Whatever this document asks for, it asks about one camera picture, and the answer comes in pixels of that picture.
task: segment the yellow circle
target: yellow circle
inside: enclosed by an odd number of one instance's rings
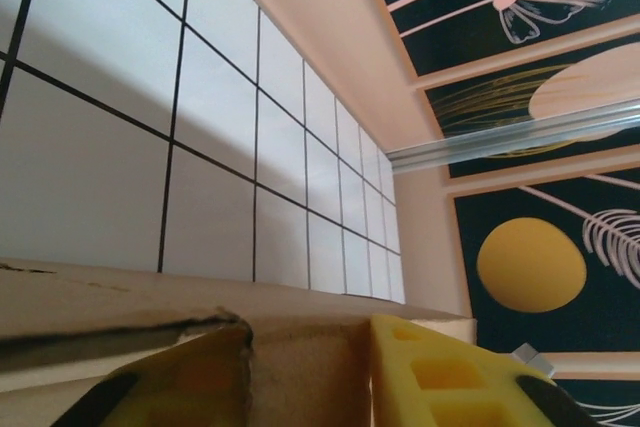
[[[522,217],[496,227],[478,254],[489,294],[520,312],[548,312],[571,302],[587,280],[584,258],[555,225]]]

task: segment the beige wall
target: beige wall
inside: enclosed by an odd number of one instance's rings
[[[395,175],[407,303],[471,315],[451,199],[471,191],[606,172],[640,163],[633,146],[449,180],[446,167]]]

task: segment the tiled wall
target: tiled wall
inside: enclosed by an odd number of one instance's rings
[[[403,301],[391,166],[253,0],[0,1],[0,256]]]

